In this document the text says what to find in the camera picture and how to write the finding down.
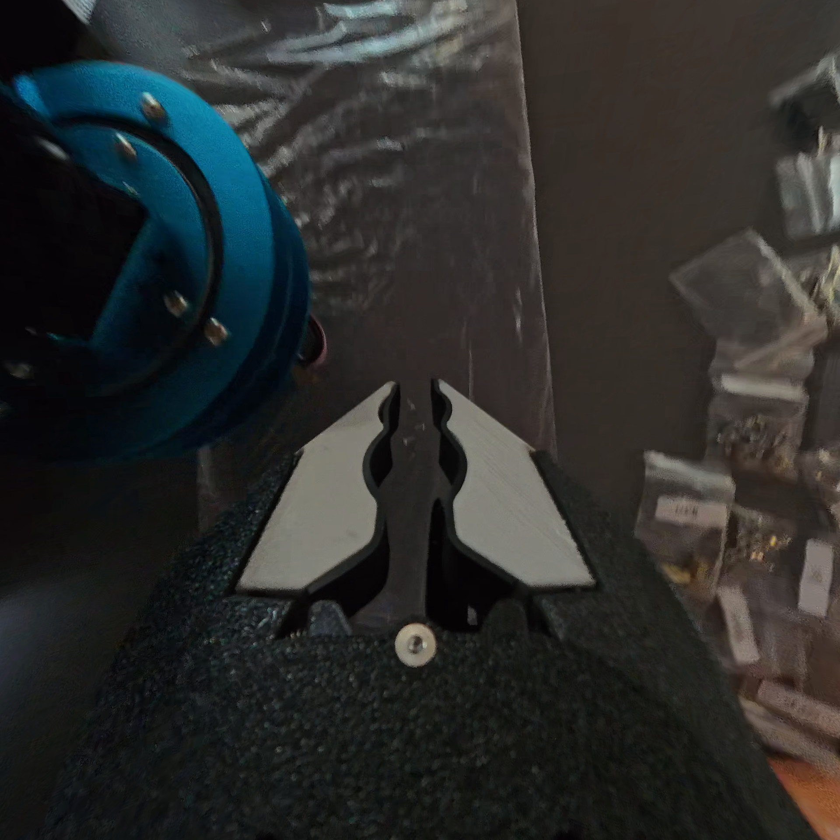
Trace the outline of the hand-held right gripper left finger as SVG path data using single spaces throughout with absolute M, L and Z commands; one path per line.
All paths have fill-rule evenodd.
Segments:
M 381 488 L 400 387 L 389 381 L 304 445 L 236 584 L 251 595 L 378 595 L 390 547 Z

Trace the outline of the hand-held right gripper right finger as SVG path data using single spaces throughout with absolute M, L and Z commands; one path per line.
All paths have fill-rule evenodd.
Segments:
M 444 507 L 455 550 L 527 592 L 590 590 L 596 578 L 541 475 L 536 450 L 441 379 L 433 379 Z

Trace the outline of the blue robot arm base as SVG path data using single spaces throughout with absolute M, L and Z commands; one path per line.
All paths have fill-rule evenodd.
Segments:
M 1 103 L 3 453 L 179 455 L 310 361 L 298 226 L 214 108 L 101 60 Z

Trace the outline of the pile of small screw bags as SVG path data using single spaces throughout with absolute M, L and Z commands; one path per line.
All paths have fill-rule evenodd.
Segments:
M 779 85 L 781 254 L 753 228 L 669 281 L 714 343 L 702 458 L 644 454 L 635 533 L 763 745 L 838 777 L 838 49 Z

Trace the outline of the large clear plastic bag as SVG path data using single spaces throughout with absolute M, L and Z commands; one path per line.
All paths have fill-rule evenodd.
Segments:
M 397 461 L 431 445 L 445 379 L 557 450 L 516 2 L 229 2 L 183 78 L 301 232 L 318 371 L 198 456 L 209 525 L 286 452 L 399 382 Z

